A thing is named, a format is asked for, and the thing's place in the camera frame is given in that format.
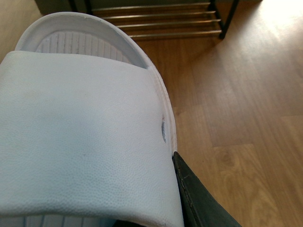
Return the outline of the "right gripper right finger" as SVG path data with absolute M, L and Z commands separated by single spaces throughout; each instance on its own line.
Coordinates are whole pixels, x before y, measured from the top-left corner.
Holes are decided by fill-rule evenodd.
M 186 227 L 240 226 L 210 194 L 178 152 L 174 152 L 172 160 Z

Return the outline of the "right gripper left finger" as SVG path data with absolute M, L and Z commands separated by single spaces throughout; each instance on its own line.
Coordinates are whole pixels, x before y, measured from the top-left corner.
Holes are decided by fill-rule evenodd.
M 130 221 L 117 220 L 113 227 L 142 227 L 142 225 Z

